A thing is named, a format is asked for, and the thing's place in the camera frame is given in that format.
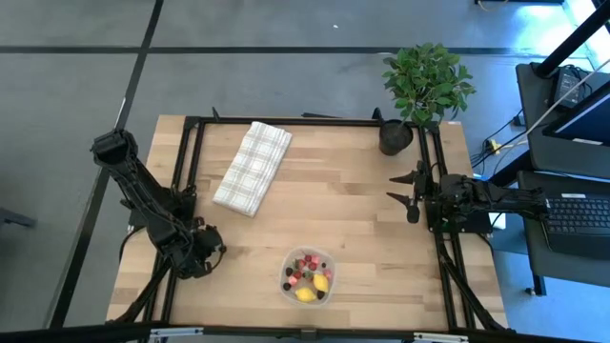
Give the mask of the black keyboard shelf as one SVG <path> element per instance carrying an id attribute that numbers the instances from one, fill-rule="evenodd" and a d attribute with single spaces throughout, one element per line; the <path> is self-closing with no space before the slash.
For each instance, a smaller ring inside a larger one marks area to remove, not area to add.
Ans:
<path id="1" fill-rule="evenodd" d="M 610 195 L 610 182 L 592 181 L 565 176 L 521 171 L 518 187 L 522 190 L 541 188 L 546 199 L 558 193 L 595 193 Z M 524 231 L 533 276 L 544 276 L 610 288 L 610 260 L 599 260 L 549 249 L 542 227 L 544 219 L 525 219 Z"/>

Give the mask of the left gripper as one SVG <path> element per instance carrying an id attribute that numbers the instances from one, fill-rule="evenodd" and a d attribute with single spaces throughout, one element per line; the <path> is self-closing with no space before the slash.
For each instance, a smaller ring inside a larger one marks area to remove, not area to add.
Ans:
<path id="1" fill-rule="evenodd" d="M 193 243 L 174 269 L 181 279 L 200 278 L 213 272 L 225 254 L 225 244 L 216 226 L 195 218 L 190 230 Z"/>

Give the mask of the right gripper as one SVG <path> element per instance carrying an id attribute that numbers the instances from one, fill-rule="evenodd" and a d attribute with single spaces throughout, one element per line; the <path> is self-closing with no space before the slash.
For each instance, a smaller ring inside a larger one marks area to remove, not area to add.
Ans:
<path id="1" fill-rule="evenodd" d="M 414 183 L 415 199 L 429 201 L 431 205 L 428 209 L 435 209 L 445 219 L 465 219 L 472 211 L 472 180 L 465 175 L 446 174 L 435 183 L 425 163 L 418 161 L 416 172 L 392 177 L 389 181 L 400 184 Z M 405 208 L 414 205 L 408 195 L 388 193 L 388 196 Z"/>

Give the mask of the silver metal bracket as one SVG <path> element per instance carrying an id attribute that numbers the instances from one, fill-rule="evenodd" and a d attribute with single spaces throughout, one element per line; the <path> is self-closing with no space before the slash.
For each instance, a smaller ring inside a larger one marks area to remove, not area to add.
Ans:
<path id="1" fill-rule="evenodd" d="M 165 342 L 169 338 L 182 336 L 195 336 L 204 333 L 203 327 L 177 327 L 151 329 L 149 339 Z"/>
<path id="2" fill-rule="evenodd" d="M 469 343 L 465 335 L 448 333 L 418 333 L 413 334 L 413 343 Z"/>

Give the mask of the clear plastic tupperware container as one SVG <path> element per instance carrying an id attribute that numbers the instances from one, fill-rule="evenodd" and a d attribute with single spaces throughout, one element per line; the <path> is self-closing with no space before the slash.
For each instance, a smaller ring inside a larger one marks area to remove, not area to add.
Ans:
<path id="1" fill-rule="evenodd" d="M 317 268 L 315 271 L 311 271 L 309 269 L 309 264 L 314 263 L 314 262 L 312 262 L 312 261 L 306 262 L 304 260 L 305 255 L 310 255 L 311 257 L 319 256 L 319 263 L 316 264 Z M 295 266 L 295 262 L 298 259 L 302 259 L 305 261 L 305 266 L 302 269 L 298 269 Z M 326 263 L 327 267 L 322 268 L 321 267 L 322 263 Z M 291 276 L 286 275 L 285 270 L 287 268 L 292 268 L 294 270 L 294 272 L 292 273 Z M 323 274 L 324 271 L 327 271 L 327 270 L 332 272 L 332 279 L 331 280 L 328 279 L 329 280 L 329 291 L 327 293 L 325 293 L 325 296 L 322 299 L 317 299 L 317 300 L 309 302 L 309 303 L 299 302 L 296 299 L 295 291 L 299 288 L 309 288 L 312 291 L 314 291 L 315 293 L 317 293 L 318 290 L 314 286 L 313 277 L 316 273 Z M 297 279 L 298 282 L 294 286 L 291 285 L 292 287 L 289 291 L 284 291 L 283 284 L 289 283 L 289 278 L 294 277 L 293 274 L 295 272 L 299 272 L 299 271 L 302 272 L 302 277 L 300 279 Z M 312 277 L 309 279 L 304 278 L 303 273 L 305 273 L 305 272 L 310 272 L 312 274 Z M 333 291 L 335 289 L 335 281 L 336 281 L 336 263 L 335 263 L 334 259 L 328 253 L 326 253 L 320 249 L 316 249 L 314 247 L 308 247 L 308 246 L 301 246 L 301 247 L 292 249 L 285 256 L 285 258 L 282 262 L 280 274 L 279 274 L 279 289 L 280 289 L 281 293 L 289 301 L 291 301 L 297 305 L 303 305 L 306 307 L 320 307 L 320 306 L 323 306 L 326 303 L 328 303 L 330 298 L 332 297 Z"/>

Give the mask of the black desk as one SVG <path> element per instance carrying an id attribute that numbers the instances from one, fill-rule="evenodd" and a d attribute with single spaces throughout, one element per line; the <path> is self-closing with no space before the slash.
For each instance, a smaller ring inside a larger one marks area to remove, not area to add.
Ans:
<path id="1" fill-rule="evenodd" d="M 529 129 L 549 108 L 553 81 L 539 78 L 530 64 L 516 66 L 518 91 Z M 546 171 L 610 179 L 610 147 L 573 142 L 544 135 L 536 127 L 527 135 L 529 150 L 516 158 L 506 169 Z"/>

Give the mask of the black computer monitor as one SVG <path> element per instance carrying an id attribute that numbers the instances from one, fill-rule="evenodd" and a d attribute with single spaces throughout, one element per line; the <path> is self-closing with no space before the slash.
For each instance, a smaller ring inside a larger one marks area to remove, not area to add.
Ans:
<path id="1" fill-rule="evenodd" d="M 542 132 L 560 139 L 610 147 L 610 80 Z"/>

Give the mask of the green plant in black pot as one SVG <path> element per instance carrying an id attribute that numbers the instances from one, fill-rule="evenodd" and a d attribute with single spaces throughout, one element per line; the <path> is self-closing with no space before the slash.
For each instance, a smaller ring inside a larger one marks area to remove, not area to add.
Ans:
<path id="1" fill-rule="evenodd" d="M 447 113 L 456 116 L 468 109 L 467 98 L 476 93 L 473 75 L 460 57 L 441 44 L 425 43 L 399 50 L 383 59 L 382 77 L 392 95 L 399 118 L 381 121 L 378 147 L 396 155 L 413 141 L 413 128 L 429 129 Z"/>

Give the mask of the white beige plaid towel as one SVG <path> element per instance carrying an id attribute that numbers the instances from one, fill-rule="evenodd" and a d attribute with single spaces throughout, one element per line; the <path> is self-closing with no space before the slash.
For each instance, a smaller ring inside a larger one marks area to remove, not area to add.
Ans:
<path id="1" fill-rule="evenodd" d="M 214 196 L 213 202 L 234 212 L 254 217 L 274 181 L 293 135 L 254 121 Z"/>

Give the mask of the grey chair leg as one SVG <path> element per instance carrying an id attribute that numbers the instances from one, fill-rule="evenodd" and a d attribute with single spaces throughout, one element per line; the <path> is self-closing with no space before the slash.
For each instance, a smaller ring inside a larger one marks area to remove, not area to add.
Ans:
<path id="1" fill-rule="evenodd" d="M 0 229 L 8 224 L 32 228 L 36 223 L 37 220 L 34 218 L 0 207 Z"/>

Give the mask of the black computer keyboard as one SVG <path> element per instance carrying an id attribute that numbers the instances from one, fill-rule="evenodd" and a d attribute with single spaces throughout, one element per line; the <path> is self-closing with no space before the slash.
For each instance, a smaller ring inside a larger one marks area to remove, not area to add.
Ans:
<path id="1" fill-rule="evenodd" d="M 558 193 L 546 207 L 542 227 L 551 251 L 610 260 L 610 195 Z"/>

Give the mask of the black power adapter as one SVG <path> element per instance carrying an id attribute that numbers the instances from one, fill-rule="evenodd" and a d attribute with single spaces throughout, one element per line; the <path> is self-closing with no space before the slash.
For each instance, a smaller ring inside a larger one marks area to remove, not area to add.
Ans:
<path id="1" fill-rule="evenodd" d="M 588 71 L 574 65 L 559 68 L 551 92 L 551 100 L 553 103 L 558 103 L 556 106 L 558 111 L 574 108 L 593 92 L 593 88 L 587 82 L 583 82 L 576 90 L 571 91 L 588 74 Z"/>

